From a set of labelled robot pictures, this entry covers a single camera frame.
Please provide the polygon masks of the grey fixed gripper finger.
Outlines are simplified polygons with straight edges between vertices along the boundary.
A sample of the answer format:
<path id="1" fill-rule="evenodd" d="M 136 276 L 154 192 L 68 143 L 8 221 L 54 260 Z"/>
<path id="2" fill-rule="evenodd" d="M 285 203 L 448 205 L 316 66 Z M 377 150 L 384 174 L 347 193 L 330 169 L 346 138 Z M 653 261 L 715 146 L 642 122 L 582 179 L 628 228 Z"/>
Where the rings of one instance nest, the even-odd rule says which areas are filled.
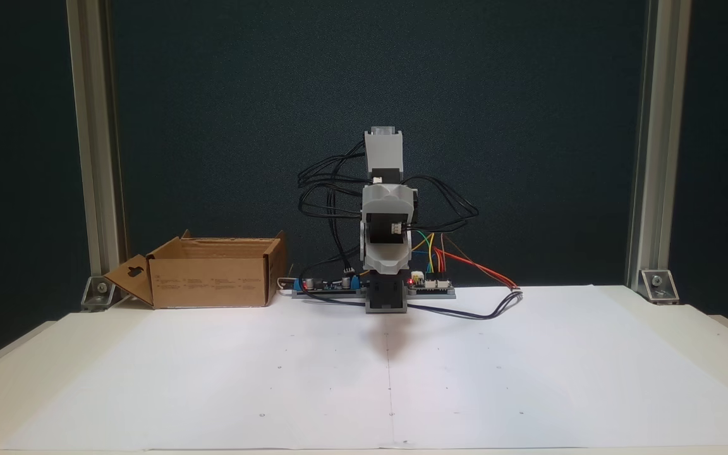
<path id="1" fill-rule="evenodd" d="M 365 267 L 407 267 L 412 255 L 409 244 L 366 244 Z"/>

